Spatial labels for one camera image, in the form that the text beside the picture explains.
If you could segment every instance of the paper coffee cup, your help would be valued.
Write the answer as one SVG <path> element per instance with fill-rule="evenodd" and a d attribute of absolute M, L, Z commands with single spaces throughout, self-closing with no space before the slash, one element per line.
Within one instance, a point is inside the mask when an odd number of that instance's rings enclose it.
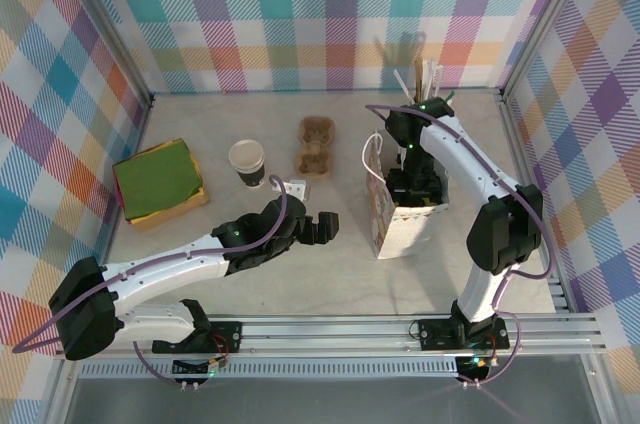
<path fill-rule="evenodd" d="M 236 142 L 229 150 L 229 162 L 247 186 L 258 187 L 264 182 L 264 149 L 256 141 Z"/>

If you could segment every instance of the white floor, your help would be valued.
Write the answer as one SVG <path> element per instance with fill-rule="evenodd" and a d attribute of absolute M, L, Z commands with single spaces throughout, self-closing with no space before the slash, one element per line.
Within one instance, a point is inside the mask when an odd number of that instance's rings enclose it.
<path fill-rule="evenodd" d="M 495 97 L 459 93 L 454 110 L 467 132 L 501 169 L 514 175 Z M 420 256 L 376 260 L 364 195 L 360 154 L 380 121 L 365 104 L 404 104 L 398 93 L 308 93 L 162 96 L 155 103 L 141 149 L 183 138 L 202 169 L 211 202 L 145 234 L 122 221 L 110 261 L 137 259 L 190 242 L 223 222 L 260 212 L 277 194 L 266 185 L 250 190 L 227 161 L 231 145 L 255 139 L 265 149 L 267 174 L 295 178 L 300 120 L 328 116 L 336 123 L 335 165 L 328 180 L 311 182 L 307 213 L 334 211 L 340 232 L 326 246 L 295 245 L 257 269 L 185 286 L 156 298 L 170 303 L 198 299 L 209 314 L 448 313 L 464 288 L 471 259 L 465 239 L 477 210 L 450 184 L 451 207 Z M 524 267 L 542 269 L 538 253 Z M 553 312 L 546 282 L 514 279 L 501 307 L 515 312 Z"/>

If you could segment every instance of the green book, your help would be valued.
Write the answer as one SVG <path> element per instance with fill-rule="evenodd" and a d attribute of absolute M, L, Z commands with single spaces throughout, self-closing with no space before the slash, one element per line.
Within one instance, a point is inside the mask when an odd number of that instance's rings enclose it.
<path fill-rule="evenodd" d="M 113 167 L 128 221 L 171 209 L 202 187 L 202 178 L 182 139 L 143 151 Z"/>

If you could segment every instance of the colorful plaid backdrop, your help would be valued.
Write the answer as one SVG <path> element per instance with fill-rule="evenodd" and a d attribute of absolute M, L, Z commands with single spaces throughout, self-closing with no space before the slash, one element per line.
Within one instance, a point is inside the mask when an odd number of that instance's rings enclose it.
<path fill-rule="evenodd" d="M 640 0 L 569 0 L 515 92 L 582 311 L 640 415 Z"/>
<path fill-rule="evenodd" d="M 494 87 L 546 0 L 105 0 L 158 91 L 397 88 L 415 56 Z"/>
<path fill-rule="evenodd" d="M 105 250 L 110 168 L 143 114 L 79 0 L 0 0 L 0 423 L 35 419 L 54 346 L 11 347 L 64 272 Z"/>

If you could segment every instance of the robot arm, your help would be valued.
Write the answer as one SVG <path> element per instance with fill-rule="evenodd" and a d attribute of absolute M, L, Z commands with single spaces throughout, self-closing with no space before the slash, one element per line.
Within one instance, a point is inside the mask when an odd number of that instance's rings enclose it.
<path fill-rule="evenodd" d="M 78 261 L 49 301 L 54 315 L 96 285 L 113 282 L 57 321 L 67 359 L 85 359 L 113 342 L 124 341 L 154 340 L 154 348 L 158 343 L 160 348 L 186 350 L 212 346 L 213 331 L 197 301 L 183 300 L 172 306 L 142 304 L 190 283 L 257 267 L 295 242 L 326 244 L 338 232 L 337 214 L 321 212 L 314 224 L 305 215 L 304 204 L 287 195 L 284 219 L 275 233 L 262 245 L 252 246 L 275 227 L 281 208 L 282 196 L 261 214 L 246 214 L 185 246 L 137 261 L 106 266 L 99 266 L 94 257 Z"/>
<path fill-rule="evenodd" d="M 443 99 L 433 98 L 404 108 L 426 113 L 443 126 L 403 112 L 402 108 L 391 110 L 385 127 L 400 147 L 406 149 L 402 171 L 391 186 L 388 182 L 391 194 L 398 192 L 400 183 L 402 198 L 407 199 L 407 194 L 412 193 L 421 196 L 427 186 L 420 186 L 429 183 L 433 159 L 436 159 L 470 194 L 478 209 L 467 237 L 467 249 L 474 266 L 464 291 L 453 303 L 449 326 L 455 334 L 455 346 L 465 346 L 495 329 L 499 319 L 492 301 L 505 273 L 509 268 L 519 267 L 541 243 L 540 230 L 531 216 L 497 180 L 515 189 L 538 215 L 542 214 L 542 194 L 535 186 L 520 186 L 503 173 L 469 138 Z M 437 188 L 432 183 L 428 187 Z"/>

